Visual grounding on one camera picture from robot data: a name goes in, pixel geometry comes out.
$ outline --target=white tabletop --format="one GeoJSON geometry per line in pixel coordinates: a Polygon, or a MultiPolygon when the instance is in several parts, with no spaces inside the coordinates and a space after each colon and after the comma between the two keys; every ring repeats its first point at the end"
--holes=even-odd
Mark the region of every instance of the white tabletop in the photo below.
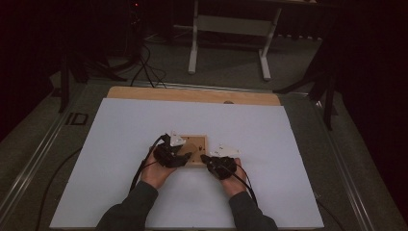
{"type": "MultiPolygon", "coordinates": [[[[260,209],[279,228],[323,227],[282,106],[104,99],[51,228],[92,228],[127,195],[148,148],[162,134],[207,135],[240,150],[260,209]]],[[[180,167],[159,190],[146,227],[233,228],[219,182],[206,168],[180,167]]]]}

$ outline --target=right hand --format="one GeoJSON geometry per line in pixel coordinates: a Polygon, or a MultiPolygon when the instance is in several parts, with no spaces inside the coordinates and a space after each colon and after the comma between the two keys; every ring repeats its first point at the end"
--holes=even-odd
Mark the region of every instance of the right hand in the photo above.
{"type": "MultiPolygon", "coordinates": [[[[240,158],[236,158],[234,161],[238,166],[242,167],[240,158]]],[[[246,182],[246,174],[240,167],[237,167],[235,174],[246,182]]],[[[231,176],[225,180],[221,180],[220,182],[225,190],[225,193],[227,193],[230,198],[237,193],[246,192],[246,186],[235,176],[231,176]]]]}

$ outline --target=left hand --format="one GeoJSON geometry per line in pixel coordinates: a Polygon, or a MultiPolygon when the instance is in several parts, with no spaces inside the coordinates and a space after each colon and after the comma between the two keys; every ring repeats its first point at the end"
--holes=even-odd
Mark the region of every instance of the left hand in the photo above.
{"type": "MultiPolygon", "coordinates": [[[[153,153],[151,153],[149,158],[146,160],[145,166],[150,165],[154,162],[156,162],[156,159],[154,158],[153,153]]],[[[167,177],[176,169],[177,167],[168,168],[161,166],[159,163],[154,163],[146,167],[141,172],[140,180],[158,190],[165,183],[167,177]]]]}

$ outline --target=person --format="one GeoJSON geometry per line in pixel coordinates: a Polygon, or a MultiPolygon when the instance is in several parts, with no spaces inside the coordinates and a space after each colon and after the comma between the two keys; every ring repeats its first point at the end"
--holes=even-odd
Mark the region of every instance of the person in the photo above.
{"type": "MultiPolygon", "coordinates": [[[[235,159],[241,166],[241,160],[235,159]]],[[[99,220],[97,231],[139,231],[144,230],[147,215],[156,198],[158,189],[165,183],[167,177],[176,168],[162,167],[153,155],[146,160],[146,167],[140,175],[140,181],[121,204],[111,207],[99,220]]],[[[246,175],[240,167],[235,172],[241,179],[246,175]]],[[[278,230],[275,221],[263,215],[246,191],[245,185],[236,177],[229,177],[220,181],[225,193],[229,196],[229,205],[232,211],[237,230],[278,230]]]]}

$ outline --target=gray sleeve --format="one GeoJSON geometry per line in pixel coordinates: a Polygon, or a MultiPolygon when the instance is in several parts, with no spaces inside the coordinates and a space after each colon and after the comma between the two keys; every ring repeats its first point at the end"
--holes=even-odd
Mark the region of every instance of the gray sleeve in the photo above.
{"type": "Polygon", "coordinates": [[[234,217],[235,226],[239,231],[275,231],[278,230],[275,221],[263,215],[255,205],[248,192],[240,192],[232,196],[229,204],[234,217]]]}
{"type": "Polygon", "coordinates": [[[144,230],[147,215],[158,195],[155,188],[139,181],[121,204],[114,205],[104,214],[95,230],[144,230]]]}

